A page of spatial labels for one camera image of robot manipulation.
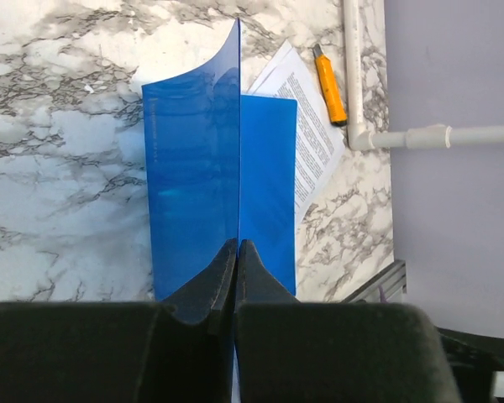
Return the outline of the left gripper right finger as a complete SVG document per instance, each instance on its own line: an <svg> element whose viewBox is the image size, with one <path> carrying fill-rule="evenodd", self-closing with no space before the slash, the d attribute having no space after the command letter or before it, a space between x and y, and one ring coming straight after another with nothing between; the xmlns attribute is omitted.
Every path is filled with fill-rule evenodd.
<svg viewBox="0 0 504 403"><path fill-rule="evenodd" d="M457 402L438 331L413 306L298 301L245 240L235 340L243 402Z"/></svg>

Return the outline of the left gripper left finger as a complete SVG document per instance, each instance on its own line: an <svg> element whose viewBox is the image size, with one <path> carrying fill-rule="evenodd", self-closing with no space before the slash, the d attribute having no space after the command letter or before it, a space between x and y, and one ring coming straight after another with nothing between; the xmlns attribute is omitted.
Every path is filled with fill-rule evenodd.
<svg viewBox="0 0 504 403"><path fill-rule="evenodd" d="M160 302L0 303L0 402L228 402L230 239Z"/></svg>

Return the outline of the blue plastic folder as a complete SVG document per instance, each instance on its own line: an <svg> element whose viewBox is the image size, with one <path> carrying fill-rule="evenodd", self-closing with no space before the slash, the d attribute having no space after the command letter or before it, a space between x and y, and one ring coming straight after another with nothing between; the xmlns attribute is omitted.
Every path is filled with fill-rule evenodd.
<svg viewBox="0 0 504 403"><path fill-rule="evenodd" d="M240 26L197 68L142 88L153 286L163 300L250 240L296 289L297 102L241 92Z"/></svg>

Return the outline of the printed white paper sheets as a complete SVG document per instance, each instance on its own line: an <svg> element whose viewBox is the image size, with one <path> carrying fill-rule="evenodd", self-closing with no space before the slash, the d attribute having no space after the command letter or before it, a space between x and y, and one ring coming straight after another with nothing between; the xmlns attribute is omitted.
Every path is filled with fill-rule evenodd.
<svg viewBox="0 0 504 403"><path fill-rule="evenodd" d="M330 123L318 79L287 40L248 93L297 101L295 214L301 222L344 154L343 132Z"/></svg>

